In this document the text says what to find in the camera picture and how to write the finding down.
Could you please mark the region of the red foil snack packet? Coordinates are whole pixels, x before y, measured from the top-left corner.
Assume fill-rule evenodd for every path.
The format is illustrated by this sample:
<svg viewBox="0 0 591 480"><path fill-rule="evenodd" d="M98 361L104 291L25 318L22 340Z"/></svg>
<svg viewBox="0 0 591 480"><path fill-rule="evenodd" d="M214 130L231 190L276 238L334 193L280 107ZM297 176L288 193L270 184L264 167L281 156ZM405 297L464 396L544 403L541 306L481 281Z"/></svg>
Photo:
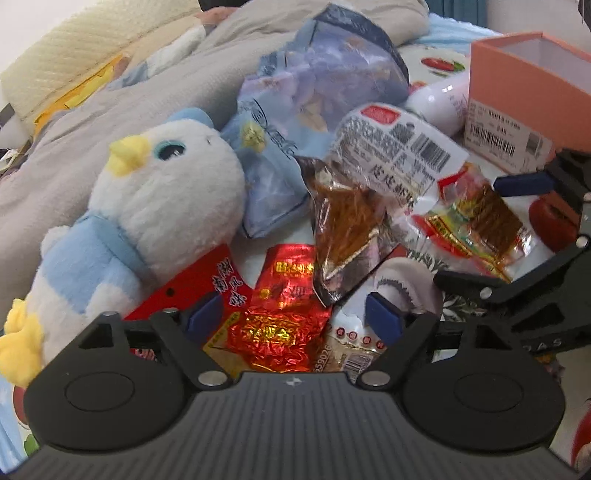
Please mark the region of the red foil snack packet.
<svg viewBox="0 0 591 480"><path fill-rule="evenodd" d="M314 246L271 247L249 302L229 315L204 352L233 378L311 371L332 315L315 294L314 273Z"/></svg>

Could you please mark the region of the red yellow snack packet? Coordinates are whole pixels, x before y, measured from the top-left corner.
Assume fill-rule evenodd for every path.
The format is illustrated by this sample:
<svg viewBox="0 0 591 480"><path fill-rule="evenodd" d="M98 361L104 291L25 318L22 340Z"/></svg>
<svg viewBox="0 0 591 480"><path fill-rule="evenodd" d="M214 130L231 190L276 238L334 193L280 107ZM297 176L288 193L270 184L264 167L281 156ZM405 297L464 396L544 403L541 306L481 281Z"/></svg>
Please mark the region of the red yellow snack packet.
<svg viewBox="0 0 591 480"><path fill-rule="evenodd" d="M181 312L184 330L186 311L209 292L221 294L223 313L221 322L212 334L187 334L201 345L222 368L238 371L247 368L238 354L226 349L228 328L240 317L252 296L252 288L238 273L228 246L222 245L206 253L172 280L154 291L139 307L127 314L125 319L145 320L150 315L166 308Z"/></svg>

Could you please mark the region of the red brown sticks packet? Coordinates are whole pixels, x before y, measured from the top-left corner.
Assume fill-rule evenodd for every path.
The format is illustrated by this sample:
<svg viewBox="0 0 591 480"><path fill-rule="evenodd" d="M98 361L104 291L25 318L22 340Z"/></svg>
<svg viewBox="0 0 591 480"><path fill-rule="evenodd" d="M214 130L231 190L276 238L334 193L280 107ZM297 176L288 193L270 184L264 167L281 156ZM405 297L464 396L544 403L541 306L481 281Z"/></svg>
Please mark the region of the red brown sticks packet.
<svg viewBox="0 0 591 480"><path fill-rule="evenodd" d="M437 182L439 201L412 224L440 249L474 271L510 282L537 240L479 166L467 162Z"/></svg>

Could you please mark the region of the pink gift box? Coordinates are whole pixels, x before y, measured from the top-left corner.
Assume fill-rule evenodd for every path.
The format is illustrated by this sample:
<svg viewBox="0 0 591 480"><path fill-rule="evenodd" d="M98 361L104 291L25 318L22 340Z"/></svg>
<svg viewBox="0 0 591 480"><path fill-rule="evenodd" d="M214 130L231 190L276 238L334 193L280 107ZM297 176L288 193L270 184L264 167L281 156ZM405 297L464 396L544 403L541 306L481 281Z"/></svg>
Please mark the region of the pink gift box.
<svg viewBox="0 0 591 480"><path fill-rule="evenodd" d="M465 145L509 174L590 150L590 54L541 32L475 41Z"/></svg>

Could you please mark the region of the clear brown strips packet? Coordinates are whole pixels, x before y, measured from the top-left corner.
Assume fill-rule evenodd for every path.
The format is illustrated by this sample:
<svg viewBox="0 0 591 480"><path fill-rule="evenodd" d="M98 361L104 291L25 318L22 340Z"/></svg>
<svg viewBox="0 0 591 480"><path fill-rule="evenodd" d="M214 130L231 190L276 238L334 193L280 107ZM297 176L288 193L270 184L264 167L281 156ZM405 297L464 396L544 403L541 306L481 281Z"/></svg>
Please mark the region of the clear brown strips packet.
<svg viewBox="0 0 591 480"><path fill-rule="evenodd" d="M315 294L329 307L349 295L394 250L399 199L359 171L332 160L298 157L314 210Z"/></svg>

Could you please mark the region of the white bottle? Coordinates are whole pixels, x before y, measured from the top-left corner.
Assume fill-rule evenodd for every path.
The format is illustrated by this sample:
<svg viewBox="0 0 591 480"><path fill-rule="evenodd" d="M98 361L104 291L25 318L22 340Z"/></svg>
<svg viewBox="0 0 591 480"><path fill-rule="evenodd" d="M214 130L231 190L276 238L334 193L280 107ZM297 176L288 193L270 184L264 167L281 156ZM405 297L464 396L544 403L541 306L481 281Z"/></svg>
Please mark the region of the white bottle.
<svg viewBox="0 0 591 480"><path fill-rule="evenodd" d="M405 109L453 137L465 125L469 103L468 72L424 86L412 93Z"/></svg>

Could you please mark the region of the white barcode snack packet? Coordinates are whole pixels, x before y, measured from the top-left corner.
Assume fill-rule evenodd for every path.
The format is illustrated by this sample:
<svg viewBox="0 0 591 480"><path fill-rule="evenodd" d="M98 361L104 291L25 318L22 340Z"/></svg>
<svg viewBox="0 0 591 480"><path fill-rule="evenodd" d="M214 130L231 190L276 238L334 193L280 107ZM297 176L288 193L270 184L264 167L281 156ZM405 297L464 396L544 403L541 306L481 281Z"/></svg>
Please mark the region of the white barcode snack packet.
<svg viewBox="0 0 591 480"><path fill-rule="evenodd" d="M424 214L439 201L438 182L458 173L469 153L398 107L369 103L346 114L325 160L352 180Z"/></svg>

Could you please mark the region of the penguin plush toy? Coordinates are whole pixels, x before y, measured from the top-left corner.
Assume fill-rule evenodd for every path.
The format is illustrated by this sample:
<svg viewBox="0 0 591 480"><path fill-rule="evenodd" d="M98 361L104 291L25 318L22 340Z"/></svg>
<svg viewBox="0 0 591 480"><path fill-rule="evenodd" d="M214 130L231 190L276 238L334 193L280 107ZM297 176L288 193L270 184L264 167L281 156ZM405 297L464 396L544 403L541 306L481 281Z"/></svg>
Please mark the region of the penguin plush toy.
<svg viewBox="0 0 591 480"><path fill-rule="evenodd" d="M47 231L30 290L12 303L2 377L27 387L100 314L129 314L228 243L244 211L242 165L204 110L113 142L86 211Z"/></svg>

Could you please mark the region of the grey blanket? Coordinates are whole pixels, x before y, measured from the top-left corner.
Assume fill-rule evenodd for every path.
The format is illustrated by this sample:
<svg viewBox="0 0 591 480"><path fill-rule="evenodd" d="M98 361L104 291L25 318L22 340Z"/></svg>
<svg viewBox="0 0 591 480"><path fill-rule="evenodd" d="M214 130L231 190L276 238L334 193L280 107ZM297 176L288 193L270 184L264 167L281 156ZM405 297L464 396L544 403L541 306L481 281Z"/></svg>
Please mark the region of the grey blanket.
<svg viewBox="0 0 591 480"><path fill-rule="evenodd" d="M204 109L221 127L259 59L294 39L325 1L249 1L222 21L187 58L152 78L103 89L54 120L24 165L2 181L1 311L28 292L46 231L86 209L111 142L162 123L185 107Z"/></svg>

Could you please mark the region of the large pale blue snack bag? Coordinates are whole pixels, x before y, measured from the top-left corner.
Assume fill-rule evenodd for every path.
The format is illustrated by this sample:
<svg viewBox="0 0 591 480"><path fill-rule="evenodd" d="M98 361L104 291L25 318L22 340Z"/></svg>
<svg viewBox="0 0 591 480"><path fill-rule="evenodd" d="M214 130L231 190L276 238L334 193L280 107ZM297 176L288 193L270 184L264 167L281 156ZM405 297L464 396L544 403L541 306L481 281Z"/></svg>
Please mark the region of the large pale blue snack bag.
<svg viewBox="0 0 591 480"><path fill-rule="evenodd" d="M321 159L349 111L402 103L409 88L408 68L386 32L335 4L260 58L221 131L245 171L242 234L262 238L300 214L308 190L297 158Z"/></svg>

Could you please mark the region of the yellow pillow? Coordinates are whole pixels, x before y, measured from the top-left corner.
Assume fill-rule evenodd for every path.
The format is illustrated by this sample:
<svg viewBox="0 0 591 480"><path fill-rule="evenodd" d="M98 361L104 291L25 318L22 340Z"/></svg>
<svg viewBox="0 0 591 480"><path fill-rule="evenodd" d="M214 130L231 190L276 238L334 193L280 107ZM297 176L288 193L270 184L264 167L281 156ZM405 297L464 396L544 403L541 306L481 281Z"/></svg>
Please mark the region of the yellow pillow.
<svg viewBox="0 0 591 480"><path fill-rule="evenodd" d="M62 95L49 105L34 121L36 137L51 117L60 111L72 110L84 103L92 94L117 79L127 68L130 61L128 55L119 54L103 66L97 73L88 77L79 85Z"/></svg>

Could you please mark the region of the beige quilted headboard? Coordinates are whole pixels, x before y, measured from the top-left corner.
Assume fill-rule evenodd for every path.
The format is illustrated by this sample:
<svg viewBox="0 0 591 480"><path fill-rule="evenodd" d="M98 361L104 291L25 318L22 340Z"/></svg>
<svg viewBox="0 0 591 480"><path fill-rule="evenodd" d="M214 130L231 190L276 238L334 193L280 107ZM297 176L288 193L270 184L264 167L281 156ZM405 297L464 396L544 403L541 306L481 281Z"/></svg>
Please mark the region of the beige quilted headboard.
<svg viewBox="0 0 591 480"><path fill-rule="evenodd" d="M55 100L158 28L199 11L197 1L99 1L64 20L1 74L25 129Z"/></svg>

